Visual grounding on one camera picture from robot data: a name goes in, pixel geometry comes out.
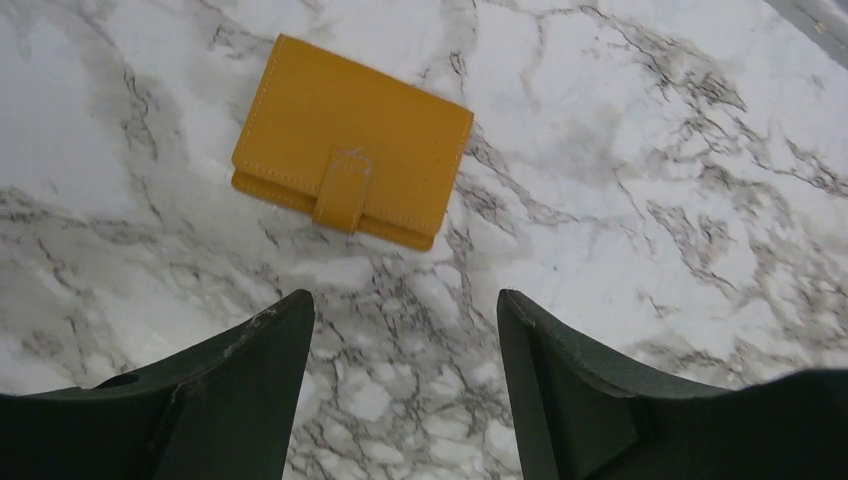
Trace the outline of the yellow leather card holder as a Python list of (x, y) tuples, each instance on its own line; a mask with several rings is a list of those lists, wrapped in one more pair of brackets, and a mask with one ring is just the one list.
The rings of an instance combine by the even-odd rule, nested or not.
[(472, 113), (302, 40), (275, 41), (232, 155), (235, 189), (427, 251)]

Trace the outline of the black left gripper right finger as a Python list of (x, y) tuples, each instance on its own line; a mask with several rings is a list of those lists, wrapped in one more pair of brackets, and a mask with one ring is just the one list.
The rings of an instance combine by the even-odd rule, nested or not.
[(843, 479), (847, 373), (740, 390), (665, 373), (502, 290), (497, 323), (527, 479)]

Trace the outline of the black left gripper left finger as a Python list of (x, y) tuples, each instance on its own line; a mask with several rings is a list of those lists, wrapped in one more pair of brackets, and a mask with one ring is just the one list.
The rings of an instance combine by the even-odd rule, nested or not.
[(5, 479), (279, 479), (315, 321), (297, 290), (145, 367), (1, 398)]

